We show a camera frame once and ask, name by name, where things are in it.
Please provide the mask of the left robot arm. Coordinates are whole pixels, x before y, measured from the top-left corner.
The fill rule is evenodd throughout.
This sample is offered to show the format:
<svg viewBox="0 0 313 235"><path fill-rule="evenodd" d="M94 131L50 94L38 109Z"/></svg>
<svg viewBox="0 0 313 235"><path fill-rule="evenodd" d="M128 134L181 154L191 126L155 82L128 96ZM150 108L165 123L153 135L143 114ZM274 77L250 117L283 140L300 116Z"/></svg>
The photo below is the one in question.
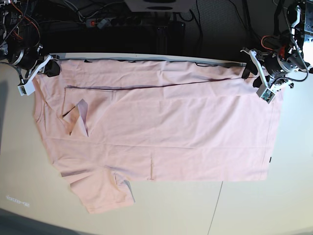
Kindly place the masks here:
<svg viewBox="0 0 313 235"><path fill-rule="evenodd" d="M313 46L313 2L294 0L285 6L283 0L275 2L274 30L271 35L260 37L260 49L253 48L255 58L265 70L260 75L257 66L250 59L242 73L242 79L251 74L257 76L253 86L268 87L304 82L313 71L313 60L309 49Z"/></svg>

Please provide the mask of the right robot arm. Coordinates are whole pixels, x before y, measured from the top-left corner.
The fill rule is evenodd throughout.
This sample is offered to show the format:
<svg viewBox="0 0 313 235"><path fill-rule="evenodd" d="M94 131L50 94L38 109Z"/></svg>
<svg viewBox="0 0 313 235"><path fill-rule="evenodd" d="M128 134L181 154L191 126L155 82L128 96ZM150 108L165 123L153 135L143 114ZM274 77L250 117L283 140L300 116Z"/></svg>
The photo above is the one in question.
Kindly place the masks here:
<svg viewBox="0 0 313 235"><path fill-rule="evenodd" d="M46 58L39 24L31 16L35 5L34 0L0 2L0 63L12 67L22 81Z"/></svg>

